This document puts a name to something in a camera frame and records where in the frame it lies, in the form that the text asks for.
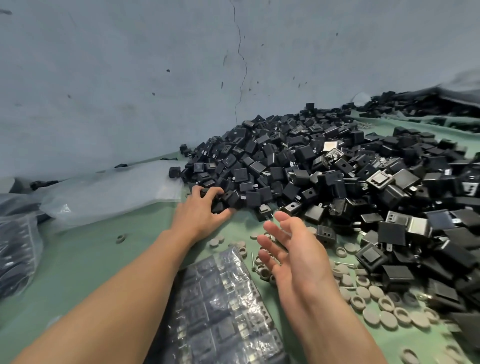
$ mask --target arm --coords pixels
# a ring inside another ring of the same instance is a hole
[[[265,235],[258,243],[260,259],[275,276],[280,302],[302,343],[310,364],[386,364],[366,327],[343,300],[334,280],[325,248],[299,218],[276,212],[280,229],[271,221],[265,230],[275,236],[288,253]]]
[[[179,204],[169,230],[138,258],[96,289],[13,361],[23,363],[142,363],[162,319],[173,279],[189,248],[206,238],[233,210],[210,212],[195,186]]]

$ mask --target hand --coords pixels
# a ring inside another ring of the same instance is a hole
[[[235,209],[228,208],[220,214],[212,214],[212,201],[223,190],[211,187],[203,198],[200,197],[201,190],[202,187],[194,186],[187,200],[177,205],[170,227],[172,232],[187,235],[191,245],[206,238],[235,212]]]
[[[258,243],[281,265],[265,250],[260,250],[258,256],[274,275],[283,310],[294,332],[302,340],[311,326],[314,305],[322,297],[340,293],[325,248],[307,230],[303,221],[280,211],[274,216],[282,229],[271,221],[264,223],[264,229],[275,236],[288,253],[265,235],[260,235]]]

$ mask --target forearm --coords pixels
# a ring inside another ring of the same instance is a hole
[[[142,363],[158,329],[190,236],[164,231],[14,363]]]
[[[310,304],[311,325],[300,338],[310,364],[386,364],[366,327],[338,292]]]

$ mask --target wall crack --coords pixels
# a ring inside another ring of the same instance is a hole
[[[240,45],[241,45],[241,33],[240,33],[240,27],[238,26],[237,24],[237,14],[236,14],[236,9],[235,9],[235,5],[233,5],[233,2],[232,0],[229,0],[230,1],[230,4],[232,4],[232,7],[233,7],[233,22],[235,23],[235,25],[237,26],[237,29],[239,30],[239,47],[238,47],[238,50],[237,50],[237,53],[240,55],[240,57],[243,59],[243,61],[245,62],[245,75],[243,77],[243,81],[241,82],[241,85],[240,85],[240,100],[237,102],[237,104],[235,105],[235,122],[238,124],[238,119],[237,119],[237,106],[241,103],[241,90],[242,90],[242,87],[243,87],[243,83],[245,82],[245,78],[247,77],[247,73],[248,73],[248,68],[247,68],[247,61],[245,60],[245,58],[242,56],[242,54],[240,53]]]

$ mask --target gray wall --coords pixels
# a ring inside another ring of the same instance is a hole
[[[478,0],[0,0],[0,9],[12,12],[0,13],[0,177],[64,178],[152,158],[257,113],[420,89],[480,59]]]

